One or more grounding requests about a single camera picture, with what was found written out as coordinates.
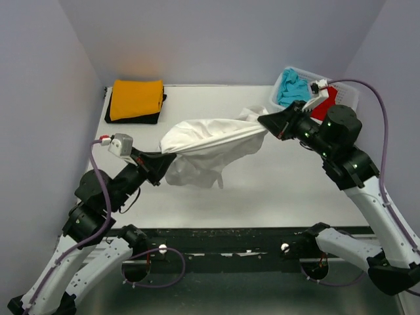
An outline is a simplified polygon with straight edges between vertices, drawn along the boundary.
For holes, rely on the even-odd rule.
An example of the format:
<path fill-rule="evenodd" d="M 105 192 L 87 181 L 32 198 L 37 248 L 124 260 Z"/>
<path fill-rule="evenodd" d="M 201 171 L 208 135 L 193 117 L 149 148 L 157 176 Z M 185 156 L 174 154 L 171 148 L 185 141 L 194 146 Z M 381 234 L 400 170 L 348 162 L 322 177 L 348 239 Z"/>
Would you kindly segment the white t shirt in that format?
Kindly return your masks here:
<path fill-rule="evenodd" d="M 189 119 L 177 123 L 160 140 L 163 154 L 176 154 L 165 175 L 171 186 L 224 188 L 223 169 L 255 154 L 268 131 L 258 118 L 268 114 L 263 106 L 244 108 L 235 119 Z"/>

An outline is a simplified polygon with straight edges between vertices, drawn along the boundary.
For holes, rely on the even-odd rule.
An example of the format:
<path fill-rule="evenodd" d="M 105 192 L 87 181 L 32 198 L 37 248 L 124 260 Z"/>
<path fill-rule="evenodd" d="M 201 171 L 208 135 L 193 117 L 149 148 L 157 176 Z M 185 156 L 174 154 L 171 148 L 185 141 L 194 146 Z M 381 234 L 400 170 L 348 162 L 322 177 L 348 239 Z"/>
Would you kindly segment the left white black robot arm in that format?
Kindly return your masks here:
<path fill-rule="evenodd" d="M 133 149 L 132 161 L 114 178 L 94 169 L 85 173 L 75 195 L 58 245 L 33 287 L 7 305 L 13 314 L 75 314 L 80 302 L 109 272 L 128 259 L 139 259 L 151 246 L 147 235 L 132 224 L 124 226 L 111 244 L 91 262 L 85 259 L 114 225 L 111 217 L 140 186 L 157 186 L 176 154 Z"/>

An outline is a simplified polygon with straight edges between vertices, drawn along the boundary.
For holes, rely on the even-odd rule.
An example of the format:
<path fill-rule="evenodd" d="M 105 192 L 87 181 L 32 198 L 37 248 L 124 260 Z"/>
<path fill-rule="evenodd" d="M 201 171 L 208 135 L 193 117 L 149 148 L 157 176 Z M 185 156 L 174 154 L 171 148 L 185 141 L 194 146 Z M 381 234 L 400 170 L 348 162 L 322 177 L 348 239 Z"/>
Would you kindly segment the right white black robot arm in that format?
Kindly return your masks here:
<path fill-rule="evenodd" d="M 327 253 L 342 258 L 366 272 L 373 284 L 387 295 L 399 294 L 419 283 L 419 253 L 410 244 L 413 231 L 392 200 L 380 188 L 380 172 L 359 149 L 356 139 L 362 122 L 356 112 L 334 105 L 322 123 L 315 122 L 298 101 L 258 122 L 280 140 L 297 139 L 320 155 L 326 175 L 357 206 L 379 245 L 371 245 L 318 223 L 303 232 L 300 249 L 309 257 Z"/>

